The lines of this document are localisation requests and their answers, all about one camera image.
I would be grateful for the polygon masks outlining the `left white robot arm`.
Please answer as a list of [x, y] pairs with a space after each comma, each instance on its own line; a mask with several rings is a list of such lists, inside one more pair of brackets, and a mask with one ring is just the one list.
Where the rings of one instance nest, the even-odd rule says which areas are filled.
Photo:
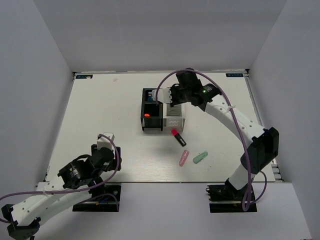
[[91, 146], [91, 154], [83, 154], [62, 167], [42, 190], [30, 192], [29, 197], [17, 204], [1, 208], [2, 222], [14, 240], [32, 240], [50, 218], [74, 205], [119, 198], [114, 185], [107, 185], [101, 175], [121, 170], [121, 148]]

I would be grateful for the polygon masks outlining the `blue ink jar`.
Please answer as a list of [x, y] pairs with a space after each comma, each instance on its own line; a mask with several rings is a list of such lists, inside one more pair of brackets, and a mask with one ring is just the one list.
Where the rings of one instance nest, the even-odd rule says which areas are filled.
[[148, 95], [147, 98], [146, 98], [146, 101], [147, 101], [147, 102], [150, 102], [150, 103], [151, 103], [151, 102], [155, 102], [155, 100], [153, 99], [153, 96], [152, 96], [152, 95]]

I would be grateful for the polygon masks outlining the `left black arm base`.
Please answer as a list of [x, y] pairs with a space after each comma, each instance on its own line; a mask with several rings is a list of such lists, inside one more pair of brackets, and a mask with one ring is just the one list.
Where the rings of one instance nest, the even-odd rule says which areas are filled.
[[117, 213], [120, 210], [121, 184], [105, 184], [103, 192], [96, 198], [77, 203], [72, 207], [73, 212], [88, 213]]

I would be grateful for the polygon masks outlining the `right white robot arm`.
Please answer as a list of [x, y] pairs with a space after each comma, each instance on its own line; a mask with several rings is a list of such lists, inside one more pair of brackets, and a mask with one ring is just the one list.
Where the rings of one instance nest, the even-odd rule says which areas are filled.
[[178, 82], [154, 90], [152, 97], [174, 107], [184, 103], [198, 107], [220, 121], [241, 142], [244, 153], [234, 173], [221, 186], [211, 190], [218, 201], [239, 201], [252, 195], [252, 182], [276, 158], [279, 151], [279, 132], [254, 123], [231, 104], [226, 93], [212, 79], [204, 85], [199, 72], [192, 68], [175, 71]]

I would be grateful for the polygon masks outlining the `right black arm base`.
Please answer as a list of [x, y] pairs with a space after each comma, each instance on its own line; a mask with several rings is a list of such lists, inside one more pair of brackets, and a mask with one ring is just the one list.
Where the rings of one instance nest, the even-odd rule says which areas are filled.
[[207, 185], [210, 213], [244, 213], [242, 200], [245, 190], [232, 193], [224, 184]]

